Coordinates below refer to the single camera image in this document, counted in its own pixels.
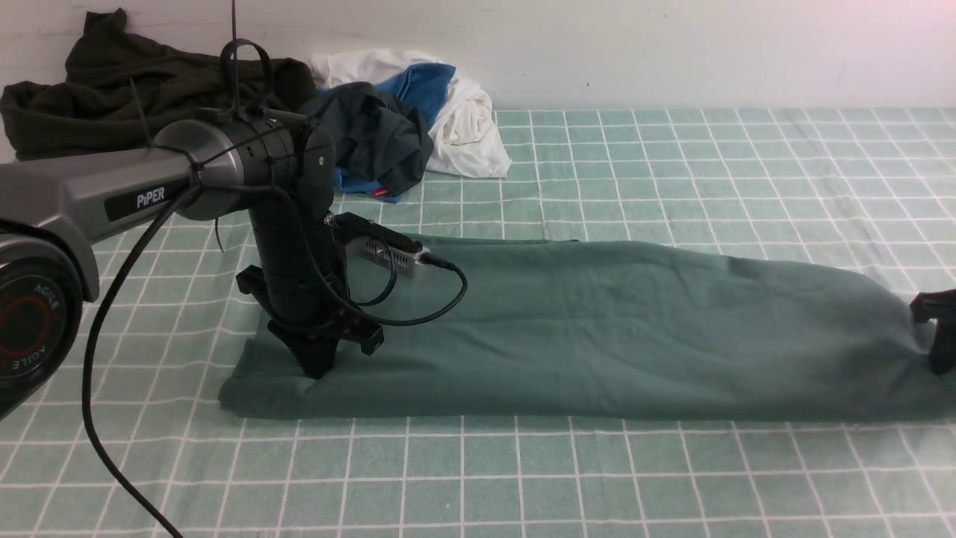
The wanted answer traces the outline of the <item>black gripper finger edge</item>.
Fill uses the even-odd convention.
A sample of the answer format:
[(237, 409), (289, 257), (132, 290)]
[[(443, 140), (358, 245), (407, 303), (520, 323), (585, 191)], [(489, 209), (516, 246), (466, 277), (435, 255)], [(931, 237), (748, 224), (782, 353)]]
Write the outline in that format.
[(948, 374), (955, 367), (955, 290), (919, 292), (910, 303), (910, 313), (916, 324), (935, 321), (929, 368), (937, 376)]

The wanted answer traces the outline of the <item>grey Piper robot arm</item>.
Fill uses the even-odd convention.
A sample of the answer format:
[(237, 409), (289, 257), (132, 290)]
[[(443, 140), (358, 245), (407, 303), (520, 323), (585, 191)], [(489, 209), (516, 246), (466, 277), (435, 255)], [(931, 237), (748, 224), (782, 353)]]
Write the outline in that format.
[(404, 236), (332, 215), (334, 146), (300, 114), (202, 110), (156, 146), (2, 167), (2, 415), (99, 299), (93, 243), (248, 212), (261, 309), (221, 385), (243, 416), (954, 416), (954, 292), (911, 303), (823, 265), (639, 241)]

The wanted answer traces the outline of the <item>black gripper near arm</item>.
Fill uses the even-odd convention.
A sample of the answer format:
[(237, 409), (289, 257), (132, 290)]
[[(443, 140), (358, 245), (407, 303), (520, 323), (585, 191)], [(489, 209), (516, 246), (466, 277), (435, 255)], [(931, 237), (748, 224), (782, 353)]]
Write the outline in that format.
[(375, 321), (342, 306), (338, 297), (301, 279), (273, 278), (250, 265), (237, 276), (240, 293), (252, 296), (267, 316), (267, 328), (287, 345), (308, 378), (318, 380), (335, 367), (339, 341), (354, 341), (372, 354), (385, 341)]

